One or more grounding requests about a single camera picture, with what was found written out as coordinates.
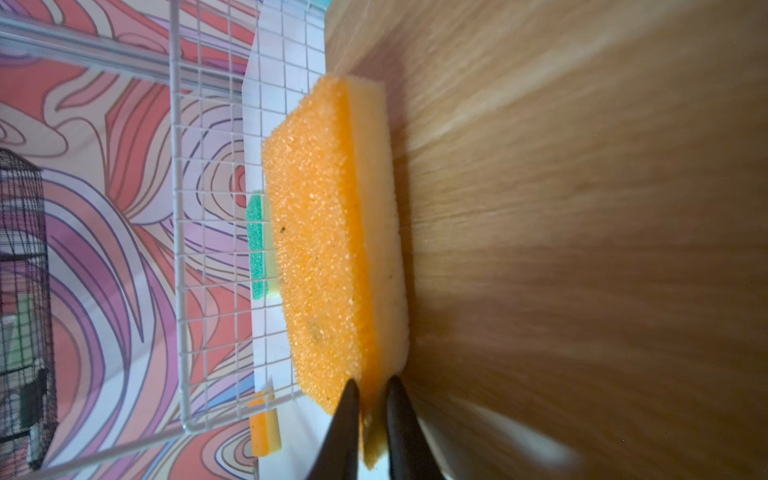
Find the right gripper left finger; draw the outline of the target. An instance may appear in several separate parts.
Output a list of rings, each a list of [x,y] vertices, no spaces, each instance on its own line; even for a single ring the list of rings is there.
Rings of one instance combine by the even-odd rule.
[[[308,480],[356,480],[358,476],[360,394],[353,379],[345,384],[327,435]]]

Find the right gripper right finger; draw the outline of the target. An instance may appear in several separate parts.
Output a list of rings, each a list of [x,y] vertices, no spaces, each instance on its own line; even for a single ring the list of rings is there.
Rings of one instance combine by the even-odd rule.
[[[444,480],[398,376],[387,382],[385,411],[390,478]]]

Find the orange sponge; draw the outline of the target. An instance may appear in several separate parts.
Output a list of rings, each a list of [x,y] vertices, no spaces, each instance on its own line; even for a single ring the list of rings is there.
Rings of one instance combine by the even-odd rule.
[[[269,387],[255,394],[248,407],[262,406],[275,399],[274,388]],[[254,457],[263,458],[282,448],[278,414],[276,410],[264,410],[249,416],[250,439]]]
[[[262,146],[280,294],[296,378],[333,413],[360,393],[361,460],[387,449],[388,380],[409,320],[385,88],[321,77]]]

